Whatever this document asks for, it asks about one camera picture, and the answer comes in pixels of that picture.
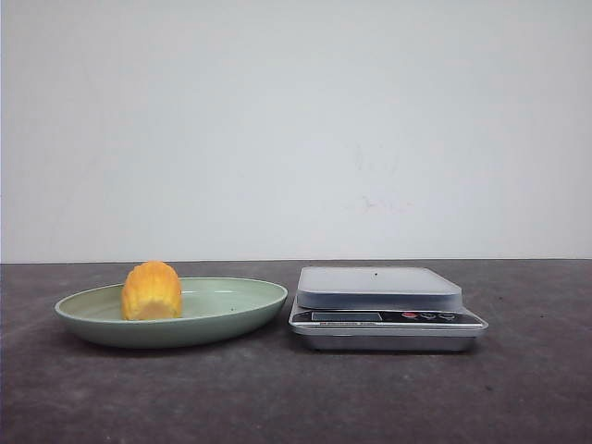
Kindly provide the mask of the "yellow corn cob piece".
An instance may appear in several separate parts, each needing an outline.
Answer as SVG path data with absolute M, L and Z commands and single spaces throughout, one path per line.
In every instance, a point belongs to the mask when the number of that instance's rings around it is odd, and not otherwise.
M 120 296 L 125 320 L 179 318 L 182 297 L 176 270 L 161 261 L 136 265 L 124 282 Z

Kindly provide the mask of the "silver digital kitchen scale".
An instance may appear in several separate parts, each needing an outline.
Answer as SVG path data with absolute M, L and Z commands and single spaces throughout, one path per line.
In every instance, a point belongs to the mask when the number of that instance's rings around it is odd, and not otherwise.
M 463 352 L 488 323 L 425 267 L 307 266 L 289 324 L 314 350 Z

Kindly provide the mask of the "light green oval plate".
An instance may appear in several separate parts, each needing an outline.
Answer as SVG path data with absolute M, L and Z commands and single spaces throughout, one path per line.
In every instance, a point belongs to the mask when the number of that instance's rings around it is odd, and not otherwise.
M 244 277 L 183 277 L 180 283 L 180 318 L 125 320 L 121 284 L 67 296 L 55 304 L 55 313 L 67 331 L 91 343 L 168 349 L 252 332 L 270 322 L 288 297 L 288 290 L 277 283 Z

